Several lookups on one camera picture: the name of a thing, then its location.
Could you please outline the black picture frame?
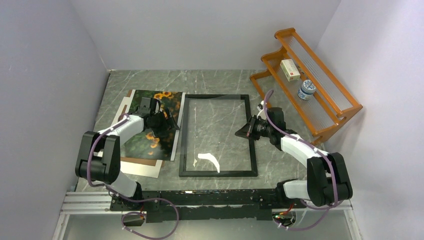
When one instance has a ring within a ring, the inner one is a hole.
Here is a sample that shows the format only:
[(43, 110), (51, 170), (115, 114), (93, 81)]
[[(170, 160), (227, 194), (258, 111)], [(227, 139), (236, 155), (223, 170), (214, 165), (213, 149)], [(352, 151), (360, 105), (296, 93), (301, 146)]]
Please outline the black picture frame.
[(247, 94), (186, 94), (180, 177), (257, 177), (255, 142), (238, 137), (252, 116)]

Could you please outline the brown backing board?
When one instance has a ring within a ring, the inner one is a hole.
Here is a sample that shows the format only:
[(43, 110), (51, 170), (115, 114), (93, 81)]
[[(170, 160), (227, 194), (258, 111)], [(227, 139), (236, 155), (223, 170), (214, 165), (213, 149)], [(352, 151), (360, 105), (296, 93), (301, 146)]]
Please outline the brown backing board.
[[(122, 119), (121, 115), (129, 112), (134, 94), (135, 94), (135, 90), (131, 89), (128, 91), (127, 95), (123, 97), (119, 105), (119, 108), (114, 116), (113, 123), (119, 122)], [(127, 163), (141, 164), (141, 165), (152, 166), (152, 167), (154, 167), (157, 164), (157, 160), (155, 159), (143, 159), (143, 158), (127, 156), (124, 146), (121, 148), (121, 160)]]

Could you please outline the sunflower photo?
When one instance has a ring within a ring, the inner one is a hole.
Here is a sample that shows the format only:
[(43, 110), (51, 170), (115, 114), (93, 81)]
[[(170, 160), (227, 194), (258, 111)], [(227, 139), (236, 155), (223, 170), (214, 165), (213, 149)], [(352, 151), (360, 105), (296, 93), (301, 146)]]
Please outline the sunflower photo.
[[(181, 126), (184, 108), (185, 93), (180, 91), (157, 90), (129, 90), (122, 99), (121, 105), (115, 115), (114, 121), (121, 119), (124, 113), (132, 113), (140, 105), (142, 98), (154, 98), (160, 101), (163, 110), (169, 109), (164, 114), (170, 116)], [(130, 138), (121, 147), (121, 156), (130, 159), (173, 161), (175, 159), (179, 130), (169, 129), (158, 136), (147, 129)]]

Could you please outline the clear glass pane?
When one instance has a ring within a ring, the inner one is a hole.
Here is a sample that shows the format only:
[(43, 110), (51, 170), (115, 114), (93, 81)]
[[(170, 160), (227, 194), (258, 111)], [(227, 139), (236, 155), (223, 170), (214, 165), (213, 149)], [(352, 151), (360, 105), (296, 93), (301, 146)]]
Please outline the clear glass pane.
[(242, 99), (191, 99), (186, 140), (187, 171), (250, 171), (249, 141), (235, 136), (246, 122)]

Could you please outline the white mat board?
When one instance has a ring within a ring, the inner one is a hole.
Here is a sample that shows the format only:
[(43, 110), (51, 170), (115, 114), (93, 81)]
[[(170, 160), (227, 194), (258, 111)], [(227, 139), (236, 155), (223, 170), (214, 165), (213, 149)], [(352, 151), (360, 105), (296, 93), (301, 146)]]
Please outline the white mat board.
[(142, 97), (134, 112), (124, 113), (120, 121), (100, 131), (101, 134), (106, 134), (106, 136), (119, 137), (119, 146), (114, 152), (117, 153), (120, 170), (123, 173), (151, 178), (159, 176), (162, 160), (157, 160), (155, 166), (124, 162), (121, 160), (121, 147), (136, 135), (146, 131), (152, 133), (150, 129), (146, 129), (146, 118), (161, 111), (161, 102), (158, 99)]

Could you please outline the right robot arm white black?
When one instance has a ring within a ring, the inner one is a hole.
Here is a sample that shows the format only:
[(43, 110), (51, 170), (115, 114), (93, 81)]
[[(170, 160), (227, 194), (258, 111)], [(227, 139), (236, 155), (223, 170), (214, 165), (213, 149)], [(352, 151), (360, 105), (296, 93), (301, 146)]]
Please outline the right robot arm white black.
[(261, 137), (278, 150), (294, 157), (306, 167), (306, 179), (289, 179), (277, 183), (275, 202), (282, 208), (301, 200), (311, 201), (316, 207), (329, 206), (353, 196), (353, 188), (344, 157), (310, 146), (295, 131), (286, 128), (285, 115), (280, 107), (252, 115), (235, 132), (237, 137), (257, 141)]

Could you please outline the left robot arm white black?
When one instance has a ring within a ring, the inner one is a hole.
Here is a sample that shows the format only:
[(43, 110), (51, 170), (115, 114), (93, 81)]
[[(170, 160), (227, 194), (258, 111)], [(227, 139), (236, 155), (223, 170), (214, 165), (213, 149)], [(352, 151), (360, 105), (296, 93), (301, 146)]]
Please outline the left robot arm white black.
[(124, 113), (116, 124), (101, 131), (85, 132), (75, 165), (76, 176), (87, 180), (90, 187), (104, 187), (123, 198), (130, 210), (139, 209), (143, 190), (140, 183), (121, 171), (121, 146), (146, 130), (155, 138), (179, 130), (169, 108), (162, 107), (158, 99), (142, 97), (135, 111)]

